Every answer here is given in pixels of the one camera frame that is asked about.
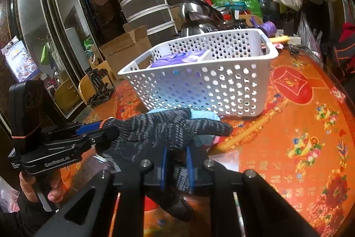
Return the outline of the person's left hand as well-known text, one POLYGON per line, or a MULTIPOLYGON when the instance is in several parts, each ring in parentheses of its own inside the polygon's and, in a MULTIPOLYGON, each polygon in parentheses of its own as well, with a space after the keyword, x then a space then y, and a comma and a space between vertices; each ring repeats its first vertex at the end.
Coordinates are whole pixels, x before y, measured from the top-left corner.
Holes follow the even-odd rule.
POLYGON ((49 201, 52 203, 59 203, 63 200, 64 186, 60 170, 53 170, 50 172, 49 176, 44 180, 45 184, 39 183, 35 176, 32 176, 25 171, 20 172, 19 180, 22 192, 27 200, 32 203, 38 203, 40 201, 36 190, 39 188, 41 189, 42 186, 50 189, 47 194, 49 201))

